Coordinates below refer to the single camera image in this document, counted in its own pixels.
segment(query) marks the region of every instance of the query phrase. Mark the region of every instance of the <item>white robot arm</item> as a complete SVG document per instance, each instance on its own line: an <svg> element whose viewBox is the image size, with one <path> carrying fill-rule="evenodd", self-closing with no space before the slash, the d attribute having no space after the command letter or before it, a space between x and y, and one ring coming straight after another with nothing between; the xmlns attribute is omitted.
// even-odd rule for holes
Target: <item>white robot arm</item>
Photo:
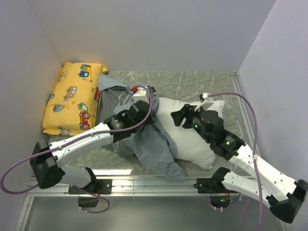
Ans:
<svg viewBox="0 0 308 231"><path fill-rule="evenodd" d="M88 167L78 168L67 165L71 160L95 147L111 144L136 133L137 126L147 114L150 116L143 125L153 123L151 104L145 90L137 89L134 95L135 103L128 110L121 111L100 123L96 127L63 141L50 145L45 140L37 142L33 154L55 149L49 154L30 160L30 164L41 189L50 188L57 183L74 185L87 192L97 192L98 182L92 170Z"/></svg>
<svg viewBox="0 0 308 231"><path fill-rule="evenodd" d="M174 124L180 126L186 119L183 128L194 129L205 142L210 144L215 154L239 166L256 179L251 148L235 134L224 129L223 119L216 111L206 111L203 108L196 110L196 108L185 104L181 110L172 112ZM286 176L260 156L256 158L256 162L262 184L262 203L269 207L277 218L292 223L306 198L308 183ZM198 190L209 186L217 192L232 190L259 200L256 180L241 177L224 167L220 167L213 174L210 185L194 185Z"/></svg>

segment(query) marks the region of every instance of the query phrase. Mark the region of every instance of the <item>white wall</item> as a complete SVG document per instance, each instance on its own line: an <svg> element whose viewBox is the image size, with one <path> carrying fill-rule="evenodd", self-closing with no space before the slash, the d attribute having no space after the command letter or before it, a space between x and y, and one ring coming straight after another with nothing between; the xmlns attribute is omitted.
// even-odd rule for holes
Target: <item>white wall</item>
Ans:
<svg viewBox="0 0 308 231"><path fill-rule="evenodd" d="M44 107L60 69L60 60L27 1L1 1L0 175L31 155L42 138ZM12 190L25 189L30 175L26 162L9 175L5 185ZM14 230L24 198L0 190L1 230Z"/></svg>
<svg viewBox="0 0 308 231"><path fill-rule="evenodd" d="M308 1L275 3L239 71L240 87L253 105L259 147L285 174L308 180ZM308 201L294 230L308 228Z"/></svg>
<svg viewBox="0 0 308 231"><path fill-rule="evenodd" d="M238 71L275 0L28 0L62 62Z"/></svg>

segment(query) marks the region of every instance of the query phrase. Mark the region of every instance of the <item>cable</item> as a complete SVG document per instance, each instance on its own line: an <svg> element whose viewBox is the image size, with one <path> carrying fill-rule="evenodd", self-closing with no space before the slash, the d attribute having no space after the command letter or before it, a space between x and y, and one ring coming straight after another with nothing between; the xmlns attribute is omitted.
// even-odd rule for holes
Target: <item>cable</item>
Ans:
<svg viewBox="0 0 308 231"><path fill-rule="evenodd" d="M252 108L251 104L249 103L249 101L242 95L238 94L238 93L234 93L234 92L224 92L224 93L215 93L215 94L209 94L208 97L215 97L215 96L220 96L220 95L236 95L240 98L242 98L248 105L248 107L250 108L250 111L252 113L253 119L254 119L254 135L255 135L255 139L254 139L254 144L253 144L253 148L252 148L252 155L254 157L254 167L255 167L255 172L256 172L256 176L257 176L257 182L258 182L258 189L259 189L259 223L258 223L258 231L261 231L262 229L262 214L263 214L263 197L262 197L262 186L261 186L261 179L260 179L260 174L259 174L259 170L257 168L257 160L255 158L256 156L256 148L257 148L257 118L256 118L256 114L254 109ZM244 210L243 215L241 217L240 223L243 221L244 215L245 215L246 210Z"/></svg>
<svg viewBox="0 0 308 231"><path fill-rule="evenodd" d="M240 220L239 231L241 231L242 223L243 223L244 216L245 216L245 213L246 213L246 211L247 211L247 208L248 208L248 206L249 206L249 202L250 202L250 199L248 198L248 199L247 199L247 202L246 202L246 205L245 205L245 208L244 208L244 212L243 212L242 217L241 217L241 220Z"/></svg>
<svg viewBox="0 0 308 231"><path fill-rule="evenodd" d="M132 129L135 129L135 128L139 127L140 125L142 125L142 124L148 119L148 117L149 117L150 114L151 114L152 105L153 105L153 99L152 99L151 92L150 92L150 90L149 90L148 88L146 88L146 87L144 87L144 86L142 86L142 85L137 85L137 86L135 86L135 87L145 89L145 91L146 91L147 94L149 95L150 108L149 108L149 111L148 111L148 113L146 114L145 118L144 118L140 123L138 123L138 124L136 124L136 125L134 125L134 126L132 126L132 127L130 127L130 128L124 128L124 129L119 129L119 130L96 131L96 132L93 132L94 135L96 135L96 134L103 134L103 133L114 133L114 132L129 131L129 130L132 130ZM77 139L75 139L75 140L73 140L73 141L70 141L70 142L67 142L67 143L63 144L62 147L64 148L64 147L66 147L66 146L68 146L68 145L71 145L71 144L73 144L73 143L75 143L75 142L77 142L77 141L79 141L79 140L82 140L82 139L84 139L84 138L86 138L86 137L89 137L89 136L91 136L91 134L86 134L86 135L80 136L80 137L78 137ZM26 193L26 192L28 192L28 191L30 191L30 190L36 188L36 187L38 186L38 184L36 184L36 185L34 185L34 186L32 186L32 187L30 187L30 188L28 188L28 189L22 190L22 191L11 191L11 190L8 190L8 189L4 186L4 179L5 179L5 177L9 174L9 172L10 172L13 168L15 168L16 166L22 164L23 162L25 162L25 161L27 161L27 160L30 160L30 159L33 159L33 158L36 158L36 157L41 156L41 155L45 155L45 154L48 154L48 153L52 153L52 152L57 151L57 150L59 150L59 147L52 148L52 149L50 149L50 150L46 150L46 151L43 151L43 152L40 152L40 153L31 155L31 156L28 156L27 158L22 159L22 160L18 161L17 163L15 163L14 165L12 165L11 167L9 167L9 168L6 170L6 172L3 174L3 176L1 177L1 180L0 180L0 187L1 187L1 189L2 189L5 193L8 193L8 194L22 194L22 193ZM102 197L102 196L98 196L98 195L96 195L96 194L92 194L92 193L86 192L86 191L84 191L84 193L87 193L87 194L89 194L89 195L92 195L92 196L95 196L95 197L98 197L98 198L101 198L101 199L107 201L107 202L108 202L108 208L109 208L110 202L109 202L106 198L104 198L104 197Z"/></svg>

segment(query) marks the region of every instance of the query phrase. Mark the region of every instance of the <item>white pillow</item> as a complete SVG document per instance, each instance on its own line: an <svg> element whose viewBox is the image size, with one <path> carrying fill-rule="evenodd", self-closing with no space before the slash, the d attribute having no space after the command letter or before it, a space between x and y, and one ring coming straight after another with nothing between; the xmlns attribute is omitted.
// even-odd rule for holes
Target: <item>white pillow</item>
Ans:
<svg viewBox="0 0 308 231"><path fill-rule="evenodd" d="M157 116L163 125L164 130L175 142L178 153L175 159L191 161L203 169L212 169L215 161L215 154L194 129L184 129L182 126L176 127L171 117L171 112L180 110L186 102L159 98ZM200 102L192 102L190 105L198 105ZM222 100L214 101L208 110L217 111L219 117L223 118L222 109L225 102Z"/></svg>

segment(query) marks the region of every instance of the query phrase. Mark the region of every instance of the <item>marble floor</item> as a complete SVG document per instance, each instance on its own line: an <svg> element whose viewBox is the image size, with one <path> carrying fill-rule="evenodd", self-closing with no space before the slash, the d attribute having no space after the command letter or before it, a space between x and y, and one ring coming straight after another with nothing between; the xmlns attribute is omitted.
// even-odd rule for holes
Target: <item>marble floor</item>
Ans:
<svg viewBox="0 0 308 231"><path fill-rule="evenodd" d="M142 82L150 82L160 97L193 102L199 100L202 92L235 92L233 77L229 72L207 71L110 71L109 76L118 79L130 86ZM220 96L215 100L223 100L225 128L249 145L248 134L244 125L238 99L234 96ZM49 142L66 139L65 136L51 136ZM176 160L186 171L188 176L212 176L219 167L227 167L239 175L246 172L231 165L223 158L217 156L213 169L204 170L188 162ZM96 175L130 175L130 176L157 176L157 174L144 168L137 158L124 156L101 147L94 148L69 163L77 167L90 167Z"/></svg>

